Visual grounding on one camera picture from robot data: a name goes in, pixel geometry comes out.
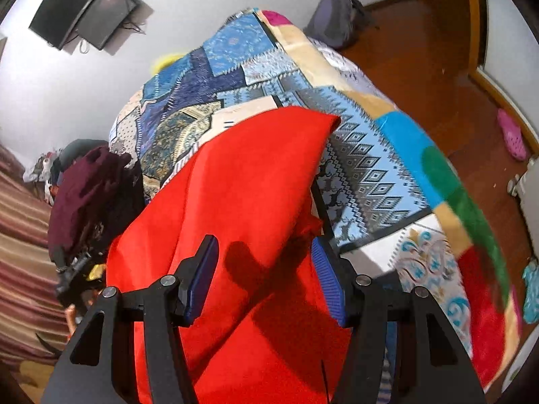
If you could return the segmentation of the brown wooden door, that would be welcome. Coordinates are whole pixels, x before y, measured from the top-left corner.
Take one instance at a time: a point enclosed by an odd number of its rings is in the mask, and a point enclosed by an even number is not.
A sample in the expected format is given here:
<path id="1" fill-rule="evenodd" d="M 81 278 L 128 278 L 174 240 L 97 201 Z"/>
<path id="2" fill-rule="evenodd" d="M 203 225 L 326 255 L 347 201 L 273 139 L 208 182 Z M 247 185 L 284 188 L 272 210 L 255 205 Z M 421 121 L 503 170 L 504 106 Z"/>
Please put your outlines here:
<path id="1" fill-rule="evenodd" d="M 538 152 L 538 133 L 525 118 L 524 111 L 501 85 L 484 69 L 487 55 L 487 0 L 420 0 L 433 10 L 436 20 L 449 32 L 464 29 L 469 34 L 467 71 L 470 79 L 500 107 L 504 108 L 522 130 L 532 152 Z"/>

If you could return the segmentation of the wall mounted black monitor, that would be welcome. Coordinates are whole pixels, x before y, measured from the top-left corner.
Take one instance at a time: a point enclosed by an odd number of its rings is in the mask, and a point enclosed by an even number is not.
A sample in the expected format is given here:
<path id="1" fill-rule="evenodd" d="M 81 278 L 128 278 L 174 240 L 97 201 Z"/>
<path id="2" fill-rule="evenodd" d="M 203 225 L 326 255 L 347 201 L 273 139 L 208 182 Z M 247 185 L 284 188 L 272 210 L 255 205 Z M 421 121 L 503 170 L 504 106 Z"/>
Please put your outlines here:
<path id="1" fill-rule="evenodd" d="M 141 0 L 43 0 L 29 29 L 62 49 L 73 36 L 103 49 Z"/>

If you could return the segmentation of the yellow round object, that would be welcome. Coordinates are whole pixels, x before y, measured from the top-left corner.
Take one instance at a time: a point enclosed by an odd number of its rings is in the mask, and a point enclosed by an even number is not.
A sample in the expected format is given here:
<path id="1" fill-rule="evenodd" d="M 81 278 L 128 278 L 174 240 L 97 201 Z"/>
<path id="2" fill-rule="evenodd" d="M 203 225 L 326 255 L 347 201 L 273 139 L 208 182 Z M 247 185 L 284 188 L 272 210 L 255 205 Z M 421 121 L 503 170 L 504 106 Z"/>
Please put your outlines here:
<path id="1" fill-rule="evenodd" d="M 152 64 L 152 67 L 151 67 L 152 74 L 156 75 L 163 69 L 170 67 L 174 62 L 176 62 L 179 59 L 182 59 L 184 55 L 185 53 L 173 53 L 173 54 L 167 54 L 167 55 L 161 56 L 160 58 L 156 59 L 154 63 Z"/>

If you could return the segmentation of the maroon folded garment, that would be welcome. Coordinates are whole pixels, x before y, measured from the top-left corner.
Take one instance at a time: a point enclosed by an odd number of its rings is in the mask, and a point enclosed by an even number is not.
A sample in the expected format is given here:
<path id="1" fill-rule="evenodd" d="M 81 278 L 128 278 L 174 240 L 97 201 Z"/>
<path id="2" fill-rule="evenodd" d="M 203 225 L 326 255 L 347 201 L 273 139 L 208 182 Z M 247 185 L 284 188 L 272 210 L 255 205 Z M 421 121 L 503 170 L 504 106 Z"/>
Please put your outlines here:
<path id="1" fill-rule="evenodd" d="M 106 252 L 144 206 L 140 162 L 106 146 L 91 150 L 59 186 L 47 233 L 51 261 L 62 268 L 85 248 Z"/>

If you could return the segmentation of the dark green cushion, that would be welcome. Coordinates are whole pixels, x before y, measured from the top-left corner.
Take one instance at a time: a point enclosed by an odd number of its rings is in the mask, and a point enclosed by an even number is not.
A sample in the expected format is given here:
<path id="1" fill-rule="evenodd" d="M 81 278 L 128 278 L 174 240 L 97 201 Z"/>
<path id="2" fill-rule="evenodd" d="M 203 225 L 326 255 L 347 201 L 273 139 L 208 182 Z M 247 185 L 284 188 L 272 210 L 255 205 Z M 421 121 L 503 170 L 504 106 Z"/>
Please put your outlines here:
<path id="1" fill-rule="evenodd" d="M 88 152 L 101 146 L 107 145 L 106 140 L 78 139 L 73 140 L 59 152 L 55 159 L 56 165 L 61 171 L 65 171 L 77 159 L 84 157 Z"/>

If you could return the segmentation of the pink slipper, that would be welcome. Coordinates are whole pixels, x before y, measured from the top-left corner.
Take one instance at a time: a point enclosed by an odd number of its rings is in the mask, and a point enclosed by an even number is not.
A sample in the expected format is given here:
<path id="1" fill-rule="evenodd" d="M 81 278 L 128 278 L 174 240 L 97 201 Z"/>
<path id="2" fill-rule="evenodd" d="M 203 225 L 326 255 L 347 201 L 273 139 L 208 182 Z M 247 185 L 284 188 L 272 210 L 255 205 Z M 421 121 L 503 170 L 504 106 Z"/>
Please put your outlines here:
<path id="1" fill-rule="evenodd" d="M 503 134 L 505 148 L 512 158 L 519 162 L 527 159 L 527 150 L 522 131 L 512 117 L 502 108 L 497 111 L 497 122 Z"/>

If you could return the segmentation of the yellow orange blanket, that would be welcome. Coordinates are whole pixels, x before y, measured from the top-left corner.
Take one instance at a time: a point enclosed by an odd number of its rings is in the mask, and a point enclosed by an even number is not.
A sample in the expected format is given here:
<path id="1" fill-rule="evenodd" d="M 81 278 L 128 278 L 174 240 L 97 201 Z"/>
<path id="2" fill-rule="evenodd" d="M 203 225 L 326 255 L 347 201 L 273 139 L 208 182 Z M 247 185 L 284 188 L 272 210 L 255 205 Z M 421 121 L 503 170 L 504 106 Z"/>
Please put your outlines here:
<path id="1" fill-rule="evenodd" d="M 106 272 L 107 265 L 106 264 L 98 264 L 94 265 L 93 268 L 91 268 L 89 274 L 86 277 L 87 281 L 97 281 L 103 278 L 103 275 Z"/>

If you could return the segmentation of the teal cloth on floor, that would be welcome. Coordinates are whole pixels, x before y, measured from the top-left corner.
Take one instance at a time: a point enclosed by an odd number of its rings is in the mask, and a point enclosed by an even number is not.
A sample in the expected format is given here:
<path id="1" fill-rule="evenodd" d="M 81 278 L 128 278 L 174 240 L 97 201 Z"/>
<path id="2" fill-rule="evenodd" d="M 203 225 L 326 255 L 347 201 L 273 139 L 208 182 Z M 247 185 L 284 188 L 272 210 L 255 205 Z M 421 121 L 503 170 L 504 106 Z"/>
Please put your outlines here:
<path id="1" fill-rule="evenodd" d="M 525 302 L 522 316 L 527 324 L 534 324 L 539 317 L 539 266 L 538 259 L 531 258 L 522 272 L 525 281 Z"/>

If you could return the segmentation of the colourful fleece blanket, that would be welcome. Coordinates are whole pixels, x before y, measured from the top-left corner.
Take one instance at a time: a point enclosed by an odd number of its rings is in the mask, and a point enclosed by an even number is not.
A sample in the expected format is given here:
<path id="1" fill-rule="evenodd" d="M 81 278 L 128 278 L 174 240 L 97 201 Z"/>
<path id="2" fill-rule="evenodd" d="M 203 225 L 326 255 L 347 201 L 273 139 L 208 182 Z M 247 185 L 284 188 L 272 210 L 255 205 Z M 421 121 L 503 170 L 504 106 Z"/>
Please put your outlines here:
<path id="1" fill-rule="evenodd" d="M 271 93 L 341 119 L 316 180 L 337 246 L 398 271 L 405 288 L 428 287 L 490 387 L 516 353 L 522 319 L 483 213 L 425 131 L 356 64 L 278 13 L 258 18 L 276 38 Z"/>

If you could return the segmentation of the pile of mixed clutter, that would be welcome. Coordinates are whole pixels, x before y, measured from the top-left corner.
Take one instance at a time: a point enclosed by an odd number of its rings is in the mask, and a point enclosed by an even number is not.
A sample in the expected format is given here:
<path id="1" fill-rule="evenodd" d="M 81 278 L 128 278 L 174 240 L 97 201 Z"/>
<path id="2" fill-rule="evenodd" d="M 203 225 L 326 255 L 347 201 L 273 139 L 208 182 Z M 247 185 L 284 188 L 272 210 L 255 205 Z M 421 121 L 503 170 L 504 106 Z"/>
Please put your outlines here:
<path id="1" fill-rule="evenodd" d="M 49 205 L 54 204 L 53 188 L 59 176 L 59 152 L 53 150 L 39 156 L 36 163 L 27 168 L 23 173 L 25 183 L 42 185 L 43 199 Z"/>

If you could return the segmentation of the red jacket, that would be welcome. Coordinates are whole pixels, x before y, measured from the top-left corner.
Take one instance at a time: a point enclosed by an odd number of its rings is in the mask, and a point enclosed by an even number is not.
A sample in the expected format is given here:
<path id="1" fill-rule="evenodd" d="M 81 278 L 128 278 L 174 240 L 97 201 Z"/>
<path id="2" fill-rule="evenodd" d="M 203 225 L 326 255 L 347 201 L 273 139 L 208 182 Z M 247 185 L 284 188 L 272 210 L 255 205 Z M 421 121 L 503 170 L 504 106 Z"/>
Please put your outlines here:
<path id="1" fill-rule="evenodd" d="M 276 108 L 205 143 L 109 250 L 107 282 L 147 287 L 219 243 L 204 309 L 180 335 L 202 403 L 324 403 L 350 334 L 312 264 L 311 186 L 334 115 Z"/>

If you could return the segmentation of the grey purple backpack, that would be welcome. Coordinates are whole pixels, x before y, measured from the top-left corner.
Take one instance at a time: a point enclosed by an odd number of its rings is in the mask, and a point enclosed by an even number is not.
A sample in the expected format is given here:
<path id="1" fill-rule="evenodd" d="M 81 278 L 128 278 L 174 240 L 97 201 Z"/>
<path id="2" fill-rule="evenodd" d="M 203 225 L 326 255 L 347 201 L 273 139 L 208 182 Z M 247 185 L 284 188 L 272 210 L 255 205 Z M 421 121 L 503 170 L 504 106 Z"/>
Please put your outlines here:
<path id="1" fill-rule="evenodd" d="M 303 33 L 333 49 L 342 49 L 353 45 L 361 31 L 375 24 L 359 0 L 321 0 Z"/>

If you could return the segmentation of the blue patchwork bedsheet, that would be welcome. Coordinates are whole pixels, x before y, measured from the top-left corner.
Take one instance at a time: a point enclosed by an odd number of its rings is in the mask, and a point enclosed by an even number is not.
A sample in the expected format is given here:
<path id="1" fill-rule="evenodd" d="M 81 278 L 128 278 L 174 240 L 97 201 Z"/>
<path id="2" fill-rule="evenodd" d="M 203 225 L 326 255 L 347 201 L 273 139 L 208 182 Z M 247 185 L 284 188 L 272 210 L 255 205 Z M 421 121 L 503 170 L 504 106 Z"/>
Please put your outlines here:
<path id="1" fill-rule="evenodd" d="M 190 368 L 261 365 L 306 382 L 338 370 L 350 333 L 330 316 L 311 257 L 322 186 L 337 242 L 437 215 L 456 256 L 474 211 L 446 157 L 386 100 L 351 90 L 298 27 L 269 11 L 230 20 L 149 79 L 118 114 L 113 152 L 140 162 L 150 201 L 113 241 L 107 281 L 147 287 L 217 237 Z"/>

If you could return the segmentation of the striped maroon curtain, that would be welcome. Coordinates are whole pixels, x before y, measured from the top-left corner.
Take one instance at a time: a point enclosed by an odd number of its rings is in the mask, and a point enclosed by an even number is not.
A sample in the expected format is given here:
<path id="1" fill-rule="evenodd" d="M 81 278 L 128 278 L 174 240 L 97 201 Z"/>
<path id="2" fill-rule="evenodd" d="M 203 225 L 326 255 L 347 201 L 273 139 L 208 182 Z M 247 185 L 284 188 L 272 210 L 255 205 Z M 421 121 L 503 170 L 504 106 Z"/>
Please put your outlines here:
<path id="1" fill-rule="evenodd" d="M 45 344 L 68 339 L 64 308 L 55 295 L 56 267 L 49 260 L 50 206 L 23 183 L 24 168 L 1 149 L 1 361 L 18 371 L 23 362 L 55 363 Z"/>

